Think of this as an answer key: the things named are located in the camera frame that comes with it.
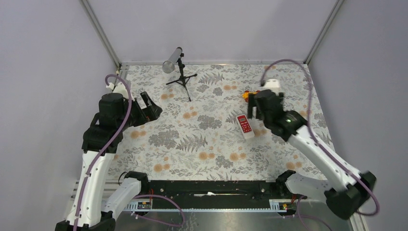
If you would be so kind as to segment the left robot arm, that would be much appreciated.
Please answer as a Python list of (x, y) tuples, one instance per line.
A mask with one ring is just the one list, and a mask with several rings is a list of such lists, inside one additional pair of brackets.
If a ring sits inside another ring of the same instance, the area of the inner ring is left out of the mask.
[(149, 193), (147, 175), (130, 171), (119, 188), (105, 202), (102, 200), (109, 167), (123, 132), (157, 120), (163, 111), (147, 92), (140, 95), (146, 108), (121, 93), (101, 97), (99, 111), (83, 135), (78, 192), (67, 218), (56, 224), (57, 231), (113, 231), (117, 218), (132, 198), (143, 198)]

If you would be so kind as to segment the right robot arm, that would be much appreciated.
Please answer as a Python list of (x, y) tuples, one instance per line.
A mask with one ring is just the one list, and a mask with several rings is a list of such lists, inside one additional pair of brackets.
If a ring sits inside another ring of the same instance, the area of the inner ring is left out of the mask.
[(370, 171), (362, 173), (334, 153), (298, 112), (285, 111), (283, 97), (283, 93), (271, 90), (248, 92), (248, 118), (262, 120), (272, 134), (299, 150), (326, 179), (318, 180), (287, 170), (276, 178), (278, 196), (306, 196), (325, 203), (343, 220), (351, 218), (372, 197), (377, 178)]

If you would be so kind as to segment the white remote control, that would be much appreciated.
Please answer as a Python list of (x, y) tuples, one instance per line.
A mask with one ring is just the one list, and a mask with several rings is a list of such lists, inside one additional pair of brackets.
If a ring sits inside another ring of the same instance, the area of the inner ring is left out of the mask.
[(236, 121), (239, 125), (240, 131), (242, 132), (243, 137), (247, 139), (251, 139), (255, 137), (255, 133), (250, 126), (249, 120), (246, 115), (238, 115), (236, 116)]

